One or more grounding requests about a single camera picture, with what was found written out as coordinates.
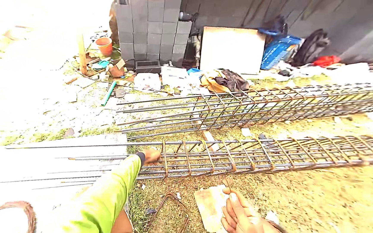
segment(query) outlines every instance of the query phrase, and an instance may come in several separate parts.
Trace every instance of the green sleeve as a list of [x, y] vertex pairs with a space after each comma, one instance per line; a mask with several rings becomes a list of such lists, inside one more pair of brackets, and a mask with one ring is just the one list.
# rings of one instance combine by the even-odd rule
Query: green sleeve
[[132, 155], [110, 173], [100, 177], [67, 207], [68, 217], [62, 221], [62, 231], [110, 233], [117, 215], [127, 201], [141, 165], [139, 156]]

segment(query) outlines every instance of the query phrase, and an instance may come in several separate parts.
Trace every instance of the gray wall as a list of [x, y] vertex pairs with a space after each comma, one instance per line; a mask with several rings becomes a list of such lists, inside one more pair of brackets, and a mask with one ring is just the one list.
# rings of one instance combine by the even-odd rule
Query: gray wall
[[349, 63], [373, 62], [373, 0], [182, 0], [181, 11], [199, 12], [196, 27], [201, 30], [256, 28], [282, 14], [291, 35], [327, 31], [331, 45], [323, 55], [338, 55]]

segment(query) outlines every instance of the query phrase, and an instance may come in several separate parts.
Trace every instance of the wooden plank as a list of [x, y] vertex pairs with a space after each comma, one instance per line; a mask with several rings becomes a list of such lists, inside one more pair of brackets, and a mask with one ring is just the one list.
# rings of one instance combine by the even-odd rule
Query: wooden plank
[[256, 29], [204, 27], [200, 69], [230, 69], [257, 74], [264, 51], [265, 35]]
[[77, 35], [77, 44], [79, 45], [80, 72], [87, 76], [86, 50], [84, 47], [83, 34]]

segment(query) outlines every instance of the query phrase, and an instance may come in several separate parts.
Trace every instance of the steel rebar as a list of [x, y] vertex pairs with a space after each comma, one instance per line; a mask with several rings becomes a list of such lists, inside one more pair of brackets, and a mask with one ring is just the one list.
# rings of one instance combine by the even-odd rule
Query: steel rebar
[[[219, 149], [210, 151], [209, 148], [212, 145], [218, 145]], [[282, 140], [133, 142], [110, 146], [138, 146], [139, 150], [155, 146], [161, 151], [162, 163], [143, 166], [137, 179], [271, 173], [373, 164], [373, 136], [370, 135], [338, 136], [333, 138], [289, 138]], [[75, 160], [72, 161], [79, 163], [78, 158], [121, 161], [124, 157], [73, 157]], [[111, 170], [112, 167], [64, 170], [49, 172], [44, 177], [28, 177], [0, 181], [0, 183], [39, 180], [58, 180], [59, 184], [87, 183], [93, 182], [102, 176], [104, 172]]]
[[373, 111], [373, 83], [283, 87], [118, 103], [128, 139]]

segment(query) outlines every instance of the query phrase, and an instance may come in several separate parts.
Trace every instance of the wooden stake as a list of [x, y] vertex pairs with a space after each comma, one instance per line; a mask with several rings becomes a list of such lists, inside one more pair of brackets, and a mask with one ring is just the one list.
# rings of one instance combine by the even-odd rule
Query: wooden stake
[[86, 50], [84, 47], [83, 34], [77, 35], [77, 43], [79, 45], [80, 72], [87, 76]]

